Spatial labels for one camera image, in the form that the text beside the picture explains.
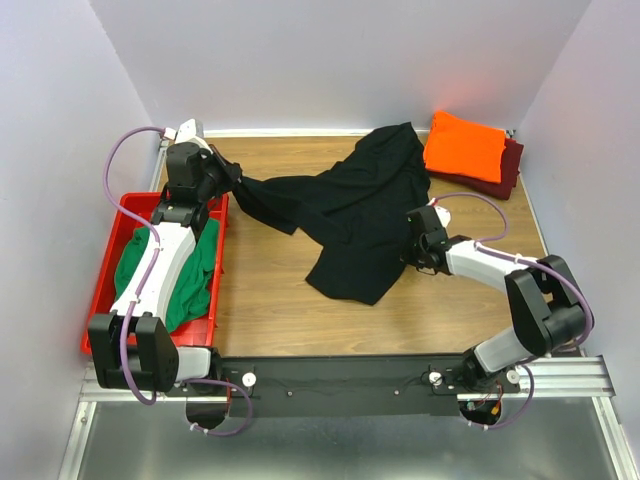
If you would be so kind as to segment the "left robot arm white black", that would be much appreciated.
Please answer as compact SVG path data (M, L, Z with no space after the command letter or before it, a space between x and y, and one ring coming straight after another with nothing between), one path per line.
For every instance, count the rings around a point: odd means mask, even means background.
M145 405L186 383L201 395L222 380L211 347L178 347L166 314L180 271L202 240L209 203L230 191L241 171L197 136L167 150L168 181L149 219L148 242L124 292L106 313L88 324L88 340L99 385L127 389Z

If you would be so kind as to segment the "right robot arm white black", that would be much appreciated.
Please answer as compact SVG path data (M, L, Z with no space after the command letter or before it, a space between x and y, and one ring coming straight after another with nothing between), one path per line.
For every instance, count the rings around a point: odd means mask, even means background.
M516 364L579 345L594 317L565 260L488 248L466 236L449 236L449 212L435 203L406 214L409 237L402 260L417 270L465 277L506 295L511 326L468 349L451 372L429 372L434 388L480 392Z

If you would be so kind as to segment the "black t shirt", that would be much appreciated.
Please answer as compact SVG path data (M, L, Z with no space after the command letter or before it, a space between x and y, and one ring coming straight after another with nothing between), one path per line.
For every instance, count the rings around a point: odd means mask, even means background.
M423 150L411 123L380 127L320 174L245 176L233 195L255 220L286 234L302 230L321 245L309 285L331 299L374 305L405 269L407 212L428 201Z

